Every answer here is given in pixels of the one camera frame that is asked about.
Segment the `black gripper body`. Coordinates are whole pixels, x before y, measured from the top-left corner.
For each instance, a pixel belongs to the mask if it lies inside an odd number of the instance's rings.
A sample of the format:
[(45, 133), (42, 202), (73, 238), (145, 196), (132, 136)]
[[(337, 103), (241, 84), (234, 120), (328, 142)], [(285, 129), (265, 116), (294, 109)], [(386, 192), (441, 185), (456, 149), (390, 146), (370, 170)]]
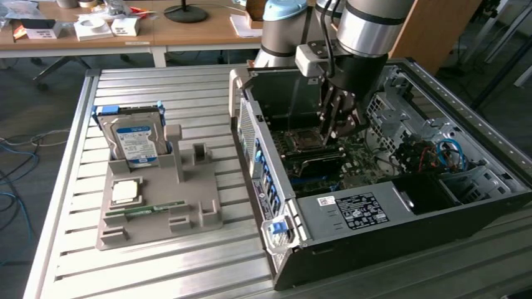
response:
[(388, 54), (377, 57), (362, 57), (354, 54), (334, 56), (324, 62), (324, 102), (332, 92), (354, 94), (357, 102), (366, 98), (381, 74)]

